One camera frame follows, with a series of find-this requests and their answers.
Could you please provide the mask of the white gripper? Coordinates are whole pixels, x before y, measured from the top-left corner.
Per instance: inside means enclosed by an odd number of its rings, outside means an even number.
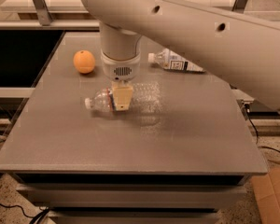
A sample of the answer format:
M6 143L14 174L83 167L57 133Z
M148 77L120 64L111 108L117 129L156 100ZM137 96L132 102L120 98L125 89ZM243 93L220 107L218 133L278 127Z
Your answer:
M105 75L111 81L115 81L111 85L115 110L128 110L133 97L133 85L127 81L134 79L138 74L140 55L128 60L118 61L101 52L101 60Z

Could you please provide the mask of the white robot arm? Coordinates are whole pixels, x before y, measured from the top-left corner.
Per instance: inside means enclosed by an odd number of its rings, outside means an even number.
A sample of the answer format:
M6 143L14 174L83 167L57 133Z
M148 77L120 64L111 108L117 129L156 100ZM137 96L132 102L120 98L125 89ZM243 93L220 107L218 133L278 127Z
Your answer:
M280 24L183 0L81 0L103 59L132 63L146 36L280 114Z

